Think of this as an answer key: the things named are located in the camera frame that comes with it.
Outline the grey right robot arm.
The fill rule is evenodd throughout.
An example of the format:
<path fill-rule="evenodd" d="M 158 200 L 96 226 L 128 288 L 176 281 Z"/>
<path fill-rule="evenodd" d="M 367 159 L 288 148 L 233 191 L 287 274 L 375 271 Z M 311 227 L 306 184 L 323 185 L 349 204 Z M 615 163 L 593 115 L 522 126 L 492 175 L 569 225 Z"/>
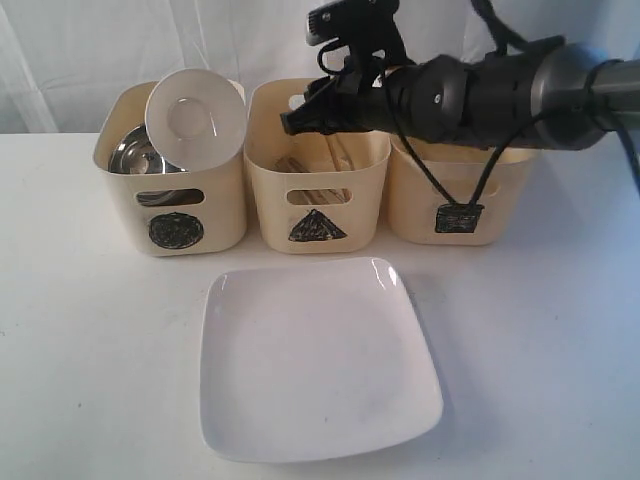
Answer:
<path fill-rule="evenodd" d="M 403 143 L 489 149 L 468 204 L 479 203 L 509 147 L 579 151 L 618 136 L 631 177 L 639 154 L 639 63 L 605 59 L 581 44 L 549 37 L 519 54 L 503 50 L 467 63 L 439 55 L 393 65 L 378 57 L 366 73 L 349 59 L 343 71 L 312 81 L 298 108 L 281 116 L 289 135 L 381 131 Z"/>

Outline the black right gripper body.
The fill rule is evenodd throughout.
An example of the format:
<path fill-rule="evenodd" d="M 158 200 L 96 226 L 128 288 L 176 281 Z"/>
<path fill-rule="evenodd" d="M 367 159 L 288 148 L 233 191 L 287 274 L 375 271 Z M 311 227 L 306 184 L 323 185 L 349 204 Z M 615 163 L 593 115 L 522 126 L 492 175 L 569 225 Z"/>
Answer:
<path fill-rule="evenodd" d="M 430 143 L 480 145 L 465 111 L 470 68 L 446 55 L 426 63 L 400 67 L 380 85 L 351 89 L 347 75 L 325 77 L 309 85 L 309 97 L 339 97 L 349 104 L 349 130 L 403 133 Z"/>

